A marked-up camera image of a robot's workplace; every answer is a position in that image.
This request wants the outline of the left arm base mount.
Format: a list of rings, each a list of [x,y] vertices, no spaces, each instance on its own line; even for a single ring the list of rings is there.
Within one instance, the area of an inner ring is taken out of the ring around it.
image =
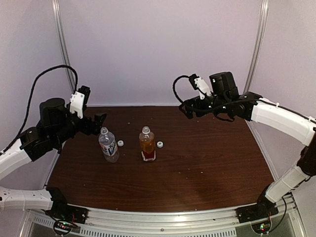
[[[47,215],[72,223],[85,224],[88,209],[69,205],[59,188],[46,188],[51,195],[52,207],[46,210]]]

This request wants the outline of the white water bottle cap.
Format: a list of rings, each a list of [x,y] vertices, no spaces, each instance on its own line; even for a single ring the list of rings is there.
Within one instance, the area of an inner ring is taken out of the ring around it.
[[[122,146],[124,145],[124,142],[123,142],[122,140],[119,140],[119,141],[117,142],[117,144],[118,144],[118,146],[122,147]]]

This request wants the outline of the clear water bottle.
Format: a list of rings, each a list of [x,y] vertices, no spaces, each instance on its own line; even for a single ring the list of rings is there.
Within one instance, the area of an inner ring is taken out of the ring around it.
[[[114,134],[106,127],[102,127],[100,130],[98,142],[105,159],[110,163],[117,162],[119,159],[119,151]]]

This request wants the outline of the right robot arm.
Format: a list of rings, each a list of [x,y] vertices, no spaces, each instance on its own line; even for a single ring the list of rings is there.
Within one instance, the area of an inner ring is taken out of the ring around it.
[[[212,113],[221,121],[233,122],[236,117],[270,126],[300,141],[304,148],[297,163],[285,172],[281,178],[267,186],[260,194],[253,207],[253,214],[263,218],[275,207],[275,203],[284,195],[308,181],[316,174],[316,120],[299,112],[271,102],[263,96],[246,92],[239,94],[231,72],[210,75],[211,84],[203,78],[192,74],[182,75],[175,79],[176,83],[187,79],[197,97],[182,100],[176,91],[174,95],[180,102],[179,110],[188,118],[202,117]]]

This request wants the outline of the amber tea bottle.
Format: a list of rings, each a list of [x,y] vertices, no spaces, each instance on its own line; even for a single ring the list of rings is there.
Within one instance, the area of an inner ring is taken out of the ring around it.
[[[156,159],[155,135],[148,126],[142,128],[142,132],[139,134],[139,142],[143,161],[154,161]]]

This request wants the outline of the white tea bottle cap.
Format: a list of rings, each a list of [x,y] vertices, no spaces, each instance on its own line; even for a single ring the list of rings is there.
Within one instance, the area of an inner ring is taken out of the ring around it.
[[[158,141],[157,142],[157,147],[158,148],[162,148],[163,147],[163,142],[162,141]]]

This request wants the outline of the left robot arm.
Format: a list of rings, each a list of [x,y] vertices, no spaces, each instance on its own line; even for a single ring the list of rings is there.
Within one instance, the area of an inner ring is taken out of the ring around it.
[[[4,178],[19,167],[34,162],[46,153],[61,151],[63,143],[81,132],[98,135],[106,114],[94,118],[70,113],[62,98],[51,98],[39,106],[40,120],[35,127],[18,135],[17,140],[0,156],[0,176]],[[71,208],[58,188],[42,190],[0,189],[0,209],[52,210],[60,219],[71,215]]]

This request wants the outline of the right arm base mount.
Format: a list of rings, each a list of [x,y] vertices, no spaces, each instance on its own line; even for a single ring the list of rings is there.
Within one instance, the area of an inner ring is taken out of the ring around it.
[[[279,213],[276,203],[269,201],[265,196],[268,187],[269,186],[266,186],[261,192],[255,204],[236,209],[239,223],[265,219],[268,218],[269,215],[276,215]]]

